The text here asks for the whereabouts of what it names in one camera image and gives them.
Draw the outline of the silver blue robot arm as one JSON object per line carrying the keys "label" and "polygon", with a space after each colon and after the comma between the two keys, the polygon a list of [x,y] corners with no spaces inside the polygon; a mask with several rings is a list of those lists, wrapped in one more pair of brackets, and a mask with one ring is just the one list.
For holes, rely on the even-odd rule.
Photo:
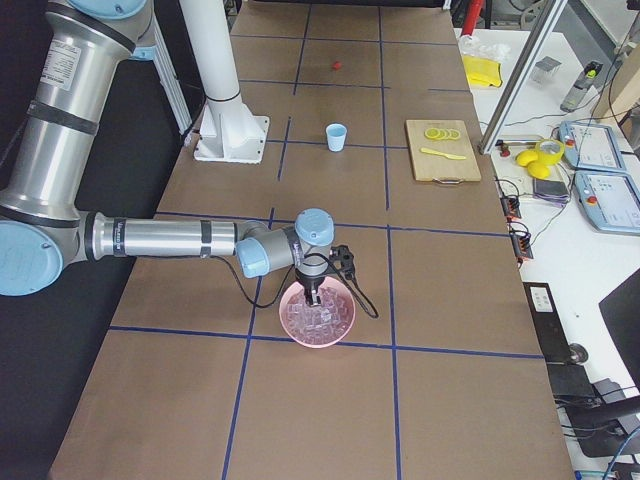
{"label": "silver blue robot arm", "polygon": [[108,218],[75,199],[118,64],[159,40],[150,1],[52,1],[53,37],[1,193],[1,292],[30,295],[80,261],[114,257],[236,257],[248,278],[293,267],[306,302],[320,304],[332,217],[317,208],[294,225]]}

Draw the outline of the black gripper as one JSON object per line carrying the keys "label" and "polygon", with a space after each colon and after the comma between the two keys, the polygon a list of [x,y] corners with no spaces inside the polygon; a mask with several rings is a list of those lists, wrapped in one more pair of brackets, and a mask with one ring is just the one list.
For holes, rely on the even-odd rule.
{"label": "black gripper", "polygon": [[296,281],[303,287],[304,299],[307,305],[319,306],[321,304],[320,286],[325,281],[326,275],[306,274],[301,270],[295,270]]}

